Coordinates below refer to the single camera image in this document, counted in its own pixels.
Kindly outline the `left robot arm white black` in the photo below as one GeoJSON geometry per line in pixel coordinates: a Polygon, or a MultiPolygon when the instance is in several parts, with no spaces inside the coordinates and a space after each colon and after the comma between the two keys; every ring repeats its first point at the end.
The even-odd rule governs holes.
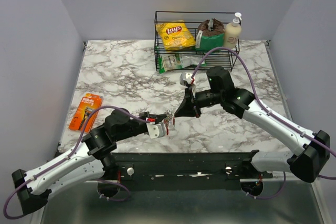
{"type": "Polygon", "coordinates": [[[150,138],[167,135],[167,114],[142,112],[134,116],[124,108],[111,106],[104,123],[80,136],[73,147],[51,161],[32,170],[12,173],[23,216],[44,207],[58,191],[92,179],[112,179],[116,166],[111,152],[117,142],[141,134],[150,138]]]}

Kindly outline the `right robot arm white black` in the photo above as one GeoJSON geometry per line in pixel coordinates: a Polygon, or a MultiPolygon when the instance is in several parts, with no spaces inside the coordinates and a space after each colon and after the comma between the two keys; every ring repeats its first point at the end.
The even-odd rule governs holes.
{"type": "Polygon", "coordinates": [[[289,172],[304,182],[315,181],[330,157],[326,132],[314,133],[271,110],[250,91],[235,87],[230,72],[223,67],[212,67],[206,75],[210,89],[197,92],[192,74],[181,74],[185,94],[175,111],[176,118],[198,118],[202,108],[219,104],[227,113],[260,127],[288,148],[287,152],[257,151],[241,165],[246,177],[255,177],[259,172],[289,172]]]}

